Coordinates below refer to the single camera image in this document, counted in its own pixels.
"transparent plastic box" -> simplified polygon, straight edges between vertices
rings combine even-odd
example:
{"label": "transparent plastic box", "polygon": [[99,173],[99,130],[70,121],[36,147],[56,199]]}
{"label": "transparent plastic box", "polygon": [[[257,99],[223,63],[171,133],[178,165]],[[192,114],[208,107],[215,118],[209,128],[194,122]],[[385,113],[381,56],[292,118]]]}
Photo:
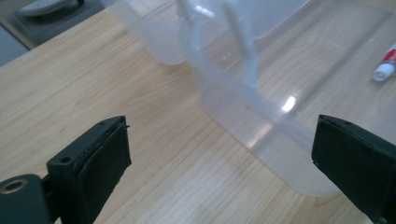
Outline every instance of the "transparent plastic box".
{"label": "transparent plastic box", "polygon": [[[188,60],[207,113],[302,194],[338,191],[310,157],[319,114],[347,119],[395,143],[396,125],[384,125],[396,124],[396,80],[372,79],[396,43],[394,1],[119,0],[106,5],[158,60]],[[144,13],[137,13],[142,8]],[[179,60],[166,61],[175,54]]]}

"metal ring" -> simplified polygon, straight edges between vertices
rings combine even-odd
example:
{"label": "metal ring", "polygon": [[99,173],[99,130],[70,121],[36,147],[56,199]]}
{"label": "metal ring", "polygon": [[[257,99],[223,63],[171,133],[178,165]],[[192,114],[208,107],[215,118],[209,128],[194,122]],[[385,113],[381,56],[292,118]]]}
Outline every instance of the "metal ring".
{"label": "metal ring", "polygon": [[10,194],[16,192],[20,189],[23,189],[28,183],[29,181],[27,179],[13,180],[0,188],[0,194]]}

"wood grain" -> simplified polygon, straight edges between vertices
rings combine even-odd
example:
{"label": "wood grain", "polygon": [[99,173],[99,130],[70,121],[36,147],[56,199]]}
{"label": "wood grain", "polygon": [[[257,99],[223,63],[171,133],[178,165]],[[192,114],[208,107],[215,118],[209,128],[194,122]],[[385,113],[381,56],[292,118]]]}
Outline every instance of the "wood grain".
{"label": "wood grain", "polygon": [[370,7],[377,7],[377,8],[381,8],[382,10],[396,13],[396,5],[392,0],[356,0],[356,1]]}
{"label": "wood grain", "polygon": [[201,108],[187,64],[156,63],[107,11],[0,68],[0,177],[125,115],[133,164],[96,223],[370,223],[344,195],[290,189]]}

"gray object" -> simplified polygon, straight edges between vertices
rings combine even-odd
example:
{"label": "gray object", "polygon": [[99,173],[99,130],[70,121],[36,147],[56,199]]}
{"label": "gray object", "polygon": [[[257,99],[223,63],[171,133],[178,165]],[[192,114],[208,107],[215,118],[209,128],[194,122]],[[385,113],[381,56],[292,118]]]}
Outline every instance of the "gray object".
{"label": "gray object", "polygon": [[41,16],[67,6],[73,0],[38,0],[20,9],[23,16]]}

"table surface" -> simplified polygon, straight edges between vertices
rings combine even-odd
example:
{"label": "table surface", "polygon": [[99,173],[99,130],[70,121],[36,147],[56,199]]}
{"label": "table surface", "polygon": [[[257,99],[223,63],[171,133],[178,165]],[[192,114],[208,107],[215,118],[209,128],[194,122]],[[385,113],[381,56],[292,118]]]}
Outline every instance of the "table surface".
{"label": "table surface", "polygon": [[125,115],[133,164],[97,223],[371,223],[342,193],[293,191],[202,109],[190,67],[157,63],[106,10],[0,68],[0,177]]}

